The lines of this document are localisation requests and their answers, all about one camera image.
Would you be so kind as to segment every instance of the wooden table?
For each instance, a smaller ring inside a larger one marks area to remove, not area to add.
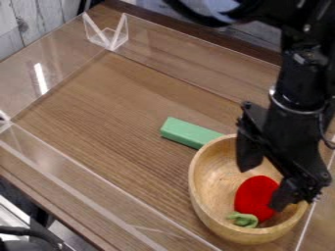
[[[110,7],[121,10],[122,6],[113,3],[93,11],[101,24],[118,20],[121,13]],[[83,32],[81,21],[55,31],[55,36],[62,32],[65,36],[67,32]],[[41,41],[42,49],[50,49],[50,39],[53,36]],[[77,50],[77,44],[65,46]],[[222,64],[214,63],[218,68],[206,69],[204,76],[222,78],[220,88],[208,86],[221,95],[118,54],[93,53],[97,56],[91,62],[14,118],[17,125],[0,135],[7,146],[18,149],[11,152],[2,145],[2,176],[101,250],[212,250],[217,246],[224,250],[285,251],[296,250],[298,245],[305,222],[278,241],[241,246],[217,237],[193,211],[187,171],[196,150],[163,139],[161,127],[173,116],[222,133],[236,133],[238,101],[250,97],[266,103],[268,89],[280,70],[277,65],[232,49],[202,46],[212,50],[216,59],[218,54],[226,54]],[[119,54],[130,56],[127,48]],[[169,59],[167,52],[153,52],[158,59]],[[138,60],[146,65],[162,63],[141,56]],[[5,63],[15,64],[19,58],[21,55]],[[53,57],[61,68],[67,63],[63,59],[65,55],[62,59]],[[205,59],[191,57],[183,64],[205,70],[205,64],[198,62]],[[249,69],[248,72],[238,74],[230,64]],[[328,196],[329,202],[334,192]],[[332,250],[335,227],[325,225],[329,217],[334,219],[334,210],[328,210],[328,215],[324,211],[317,209],[304,250]]]

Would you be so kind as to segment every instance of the red object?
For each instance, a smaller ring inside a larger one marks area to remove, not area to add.
[[[278,188],[278,182],[269,176],[252,177],[238,188],[236,210],[257,216],[261,223],[268,221],[277,213],[269,204]]]

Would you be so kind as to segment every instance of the green sponge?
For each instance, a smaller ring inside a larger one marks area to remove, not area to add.
[[[169,117],[162,127],[162,136],[183,145],[201,149],[205,144],[224,136],[224,134]]]

